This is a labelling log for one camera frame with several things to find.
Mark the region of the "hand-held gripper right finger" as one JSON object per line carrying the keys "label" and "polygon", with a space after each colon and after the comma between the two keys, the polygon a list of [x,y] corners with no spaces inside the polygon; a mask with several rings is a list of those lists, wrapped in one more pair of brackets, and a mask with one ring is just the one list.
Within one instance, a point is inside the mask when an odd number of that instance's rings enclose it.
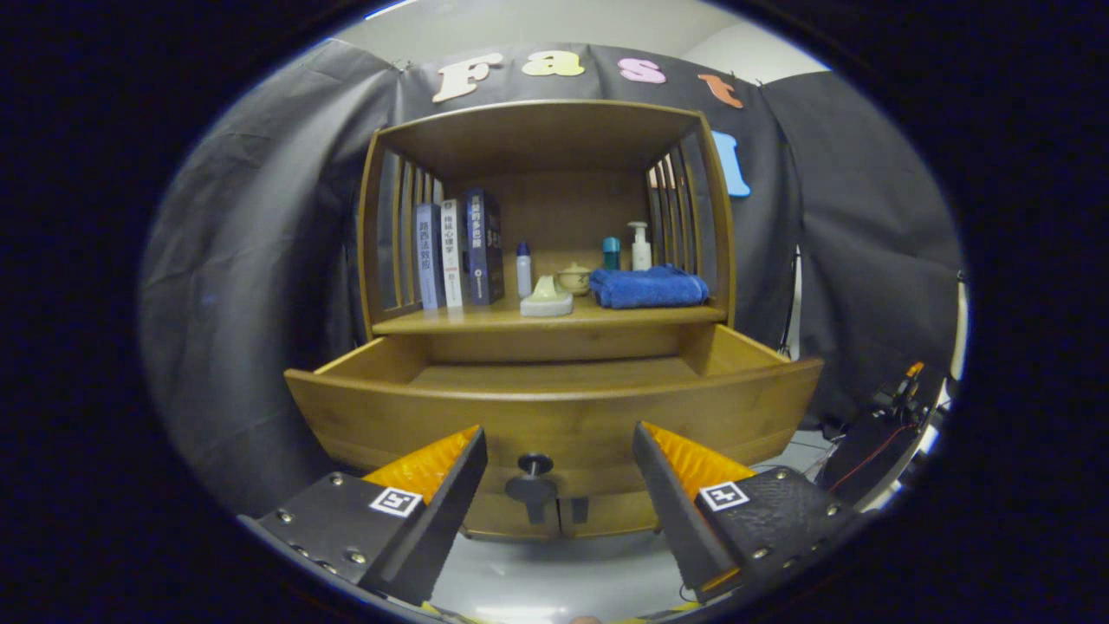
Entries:
{"label": "hand-held gripper right finger", "polygon": [[635,424],[632,456],[683,584],[699,601],[779,589],[867,520],[791,467],[753,471],[647,421]]}

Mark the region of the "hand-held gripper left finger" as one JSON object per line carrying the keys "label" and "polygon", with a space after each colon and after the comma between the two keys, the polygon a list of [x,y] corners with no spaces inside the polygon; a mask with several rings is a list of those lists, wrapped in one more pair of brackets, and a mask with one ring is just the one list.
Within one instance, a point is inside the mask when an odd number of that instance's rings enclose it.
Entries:
{"label": "hand-held gripper left finger", "polygon": [[326,577],[419,607],[431,599],[488,463],[469,426],[364,477],[330,471],[240,522]]}

